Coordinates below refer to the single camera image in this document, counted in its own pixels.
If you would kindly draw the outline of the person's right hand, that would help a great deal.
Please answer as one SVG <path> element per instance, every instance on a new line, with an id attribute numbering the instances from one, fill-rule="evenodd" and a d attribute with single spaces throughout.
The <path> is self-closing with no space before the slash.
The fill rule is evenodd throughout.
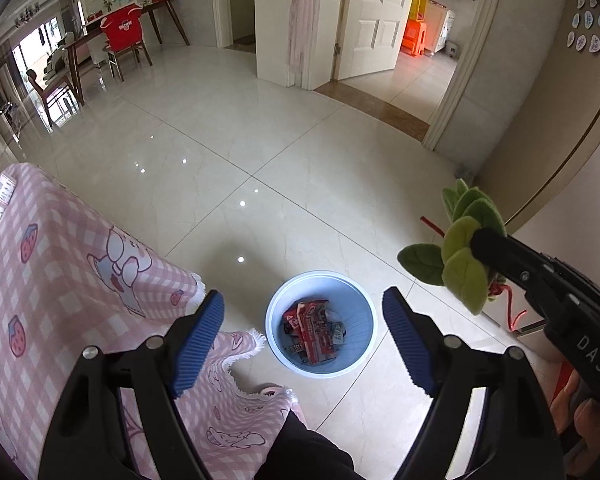
<path id="1" fill-rule="evenodd" d="M 583 442 L 578 452 L 566 458 L 565 472 L 568 479 L 600 479 L 600 404 L 594 399 L 584 400 L 577 408 L 570 408 L 572 399 L 580 387 L 580 375 L 573 370 L 565 387 L 550 404 L 558 434 L 570 425 Z"/>

